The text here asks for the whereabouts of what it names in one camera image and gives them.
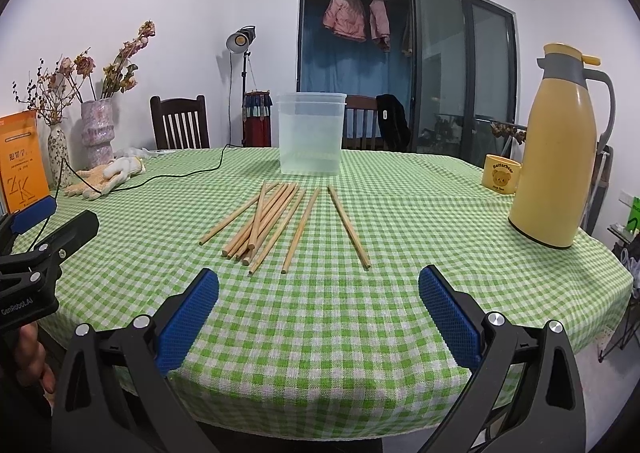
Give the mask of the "person's left hand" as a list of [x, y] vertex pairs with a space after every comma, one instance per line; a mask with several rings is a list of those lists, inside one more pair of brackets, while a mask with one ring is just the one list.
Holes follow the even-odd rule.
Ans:
[[46, 362], [46, 350], [38, 340], [38, 323], [20, 328], [15, 347], [16, 378], [22, 386], [40, 384], [49, 395], [55, 391], [55, 377]]

